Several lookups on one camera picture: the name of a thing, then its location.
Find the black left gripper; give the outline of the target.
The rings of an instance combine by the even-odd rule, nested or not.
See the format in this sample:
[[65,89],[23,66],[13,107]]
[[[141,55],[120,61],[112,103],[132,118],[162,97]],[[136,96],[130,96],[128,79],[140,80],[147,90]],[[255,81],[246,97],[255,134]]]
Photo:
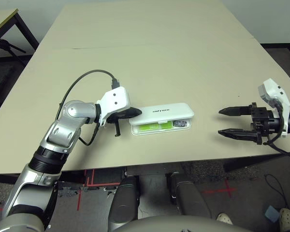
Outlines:
[[142,114],[142,111],[140,109],[130,107],[129,109],[123,110],[121,112],[115,112],[111,114],[107,119],[106,122],[109,124],[114,124],[116,129],[115,137],[119,137],[121,135],[120,133],[120,127],[119,127],[119,121],[118,119],[129,119],[136,116],[139,116]]

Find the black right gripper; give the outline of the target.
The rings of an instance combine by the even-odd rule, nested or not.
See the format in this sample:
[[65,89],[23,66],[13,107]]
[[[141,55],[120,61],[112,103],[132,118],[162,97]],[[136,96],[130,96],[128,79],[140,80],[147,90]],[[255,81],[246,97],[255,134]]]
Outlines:
[[227,138],[251,141],[260,144],[262,137],[268,137],[272,133],[276,133],[273,139],[278,139],[283,131],[282,106],[278,102],[274,102],[274,108],[278,112],[278,116],[274,116],[273,111],[267,110],[266,107],[258,107],[255,102],[249,106],[233,106],[219,110],[219,114],[226,116],[244,116],[251,115],[251,130],[244,129],[224,129],[218,133]]

